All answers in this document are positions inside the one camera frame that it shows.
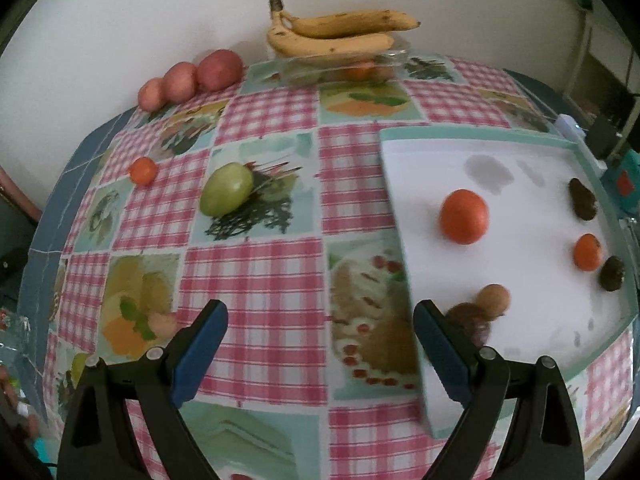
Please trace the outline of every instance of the cherry tomato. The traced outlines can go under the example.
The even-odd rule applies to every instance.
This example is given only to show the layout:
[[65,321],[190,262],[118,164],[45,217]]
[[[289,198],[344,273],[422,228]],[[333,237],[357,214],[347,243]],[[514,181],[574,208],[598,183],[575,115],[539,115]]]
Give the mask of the cherry tomato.
[[158,165],[148,156],[141,156],[129,167],[129,178],[138,186],[148,186],[158,174]]

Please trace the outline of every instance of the white wall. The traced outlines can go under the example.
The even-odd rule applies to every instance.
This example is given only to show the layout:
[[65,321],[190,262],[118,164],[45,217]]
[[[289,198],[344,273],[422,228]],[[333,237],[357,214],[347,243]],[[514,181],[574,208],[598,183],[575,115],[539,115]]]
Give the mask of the white wall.
[[[570,0],[284,0],[313,16],[362,7],[422,21],[418,48],[518,70],[558,89],[578,41]],[[81,139],[148,78],[206,50],[265,57],[267,0],[40,0],[0,58],[0,166],[39,206]]]

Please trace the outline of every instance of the tomato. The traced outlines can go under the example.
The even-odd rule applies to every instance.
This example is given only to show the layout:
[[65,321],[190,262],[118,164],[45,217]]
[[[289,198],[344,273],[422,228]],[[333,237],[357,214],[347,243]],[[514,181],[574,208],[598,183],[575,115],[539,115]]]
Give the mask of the tomato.
[[148,156],[141,156],[129,167],[129,178],[138,186],[148,186],[158,174],[158,165]]
[[376,64],[371,61],[359,61],[348,68],[342,69],[342,76],[347,81],[366,81],[375,70]]
[[442,203],[439,222],[442,234],[449,240],[461,245],[473,244],[489,227],[489,208],[473,191],[458,189]]
[[578,269],[590,272],[602,263],[602,245],[591,233],[578,238],[574,246],[574,264]]

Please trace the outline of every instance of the kiwi fruit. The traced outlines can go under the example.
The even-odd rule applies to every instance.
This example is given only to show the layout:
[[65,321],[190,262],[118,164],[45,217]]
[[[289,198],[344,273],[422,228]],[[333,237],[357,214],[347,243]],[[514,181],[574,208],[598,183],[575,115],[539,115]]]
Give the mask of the kiwi fruit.
[[569,181],[569,194],[575,215],[582,220],[593,220],[598,213],[596,196],[577,178]]
[[491,334],[491,319],[485,310],[475,303],[459,303],[444,317],[453,326],[462,330],[476,347],[480,348],[488,341]]
[[610,256],[600,269],[598,282],[607,292],[613,292],[622,287],[625,281],[625,263],[617,256]]

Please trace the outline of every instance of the banana stem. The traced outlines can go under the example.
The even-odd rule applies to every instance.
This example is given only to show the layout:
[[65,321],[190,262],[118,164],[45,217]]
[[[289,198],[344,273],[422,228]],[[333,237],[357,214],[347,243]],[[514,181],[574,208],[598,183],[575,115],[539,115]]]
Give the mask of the banana stem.
[[281,10],[276,10],[275,12],[271,13],[271,27],[280,25],[282,27],[284,27],[284,23],[282,23],[282,11]]
[[282,9],[284,9],[282,0],[269,0],[269,10],[272,16],[274,12],[281,12]]

